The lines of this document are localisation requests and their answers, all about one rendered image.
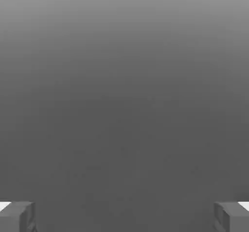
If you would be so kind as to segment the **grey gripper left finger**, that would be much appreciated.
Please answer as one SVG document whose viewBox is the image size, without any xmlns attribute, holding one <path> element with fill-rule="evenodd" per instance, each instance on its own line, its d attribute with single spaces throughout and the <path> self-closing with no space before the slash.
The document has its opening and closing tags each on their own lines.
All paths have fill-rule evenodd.
<svg viewBox="0 0 249 232">
<path fill-rule="evenodd" d="M 36 203 L 0 201 L 0 232 L 36 232 Z"/>
</svg>

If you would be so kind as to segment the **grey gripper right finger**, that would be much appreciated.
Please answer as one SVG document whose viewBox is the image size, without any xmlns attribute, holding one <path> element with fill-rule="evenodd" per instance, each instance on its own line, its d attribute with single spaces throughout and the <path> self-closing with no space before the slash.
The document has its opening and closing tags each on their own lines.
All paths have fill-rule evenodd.
<svg viewBox="0 0 249 232">
<path fill-rule="evenodd" d="M 249 232 L 249 201 L 215 202 L 214 232 Z"/>
</svg>

